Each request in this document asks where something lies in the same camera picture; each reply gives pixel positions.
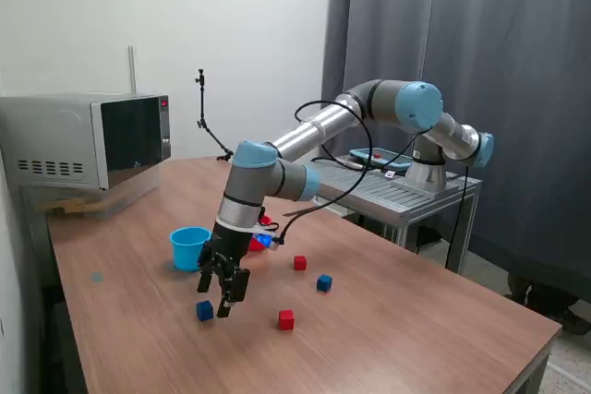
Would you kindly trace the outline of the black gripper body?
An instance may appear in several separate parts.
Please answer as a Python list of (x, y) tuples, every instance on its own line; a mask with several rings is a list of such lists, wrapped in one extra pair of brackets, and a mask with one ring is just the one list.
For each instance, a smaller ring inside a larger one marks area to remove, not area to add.
[(251, 238), (252, 233), (236, 231), (215, 222), (211, 237), (214, 267), (239, 268)]

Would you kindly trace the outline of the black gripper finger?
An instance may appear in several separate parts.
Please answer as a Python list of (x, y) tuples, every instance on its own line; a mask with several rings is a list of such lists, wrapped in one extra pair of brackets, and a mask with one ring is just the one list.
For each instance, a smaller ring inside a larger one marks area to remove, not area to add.
[(210, 245), (204, 245), (198, 259), (200, 272), (199, 283), (197, 286), (198, 293), (206, 293), (210, 288), (215, 258), (216, 254), (212, 247)]
[(221, 302), (218, 306), (217, 317), (228, 317), (235, 303), (243, 302), (246, 297), (249, 269), (236, 266), (220, 268), (217, 272), (222, 290)]

